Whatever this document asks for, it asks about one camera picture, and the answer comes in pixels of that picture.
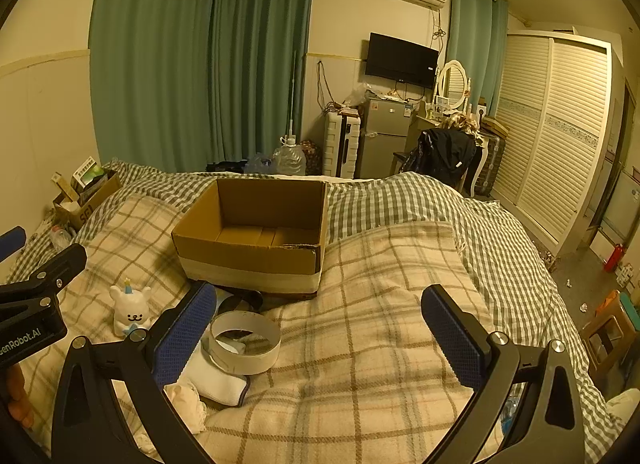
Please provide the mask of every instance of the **wall-mounted tv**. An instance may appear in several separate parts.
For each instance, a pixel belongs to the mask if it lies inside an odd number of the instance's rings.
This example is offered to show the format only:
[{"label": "wall-mounted tv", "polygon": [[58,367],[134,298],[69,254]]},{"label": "wall-mounted tv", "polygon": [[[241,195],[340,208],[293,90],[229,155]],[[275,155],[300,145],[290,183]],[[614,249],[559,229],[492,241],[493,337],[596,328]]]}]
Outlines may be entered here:
[{"label": "wall-mounted tv", "polygon": [[433,88],[438,51],[382,34],[371,33],[367,76]]}]

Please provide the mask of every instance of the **cardboard box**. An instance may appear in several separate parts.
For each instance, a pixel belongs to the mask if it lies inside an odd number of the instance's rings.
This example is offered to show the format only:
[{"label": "cardboard box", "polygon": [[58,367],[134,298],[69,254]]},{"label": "cardboard box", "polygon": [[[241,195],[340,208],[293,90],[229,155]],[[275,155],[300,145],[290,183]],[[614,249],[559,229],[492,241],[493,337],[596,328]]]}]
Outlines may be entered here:
[{"label": "cardboard box", "polygon": [[108,169],[105,170],[105,173],[108,177],[107,182],[105,182],[105,184],[91,196],[88,202],[83,206],[80,206],[80,208],[74,212],[70,212],[60,205],[65,200],[65,193],[60,193],[60,195],[56,197],[53,201],[53,207],[61,221],[68,221],[74,229],[78,231],[86,223],[89,217],[94,214],[94,211],[98,206],[100,206],[107,197],[113,195],[113,193],[122,187],[118,174],[114,170]]},{"label": "cardboard box", "polygon": [[218,179],[172,232],[184,272],[214,285],[277,294],[318,291],[326,183]]}]

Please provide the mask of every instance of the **black clamp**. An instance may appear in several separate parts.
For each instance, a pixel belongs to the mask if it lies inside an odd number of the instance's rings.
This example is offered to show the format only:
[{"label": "black clamp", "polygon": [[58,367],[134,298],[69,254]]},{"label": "black clamp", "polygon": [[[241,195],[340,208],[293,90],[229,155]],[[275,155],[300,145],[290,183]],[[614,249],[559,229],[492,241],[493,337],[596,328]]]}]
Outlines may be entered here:
[{"label": "black clamp", "polygon": [[472,464],[488,439],[511,386],[525,383],[511,429],[490,464],[582,464],[584,429],[574,369],[562,341],[545,348],[515,345],[491,334],[432,285],[422,293],[422,317],[463,386],[475,390],[424,464]]}]

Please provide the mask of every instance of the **white bear figurine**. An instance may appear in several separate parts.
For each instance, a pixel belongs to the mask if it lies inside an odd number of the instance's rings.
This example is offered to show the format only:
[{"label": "white bear figurine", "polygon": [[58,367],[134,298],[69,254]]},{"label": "white bear figurine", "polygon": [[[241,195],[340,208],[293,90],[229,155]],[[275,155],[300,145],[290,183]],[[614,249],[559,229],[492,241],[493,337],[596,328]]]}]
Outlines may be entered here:
[{"label": "white bear figurine", "polygon": [[135,329],[148,329],[151,326],[151,314],[147,301],[151,295],[151,287],[142,291],[131,288],[129,278],[125,278],[124,291],[111,285],[109,295],[113,305],[113,333],[119,338],[126,338]]}]

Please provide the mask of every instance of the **louvered door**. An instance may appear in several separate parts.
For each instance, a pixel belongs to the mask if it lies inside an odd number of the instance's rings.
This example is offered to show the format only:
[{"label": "louvered door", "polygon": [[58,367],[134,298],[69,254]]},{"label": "louvered door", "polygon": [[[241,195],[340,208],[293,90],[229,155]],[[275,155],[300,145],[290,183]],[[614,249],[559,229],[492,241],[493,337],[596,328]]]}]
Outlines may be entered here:
[{"label": "louvered door", "polygon": [[550,39],[510,36],[502,73],[496,119],[509,128],[500,169],[498,192],[514,203],[529,165],[540,127],[548,78]]},{"label": "louvered door", "polygon": [[605,50],[553,41],[544,123],[517,205],[556,241],[573,224],[593,177],[607,79]]},{"label": "louvered door", "polygon": [[495,116],[509,136],[495,195],[554,254],[575,224],[603,155],[611,53],[609,44],[552,33],[507,39]]}]

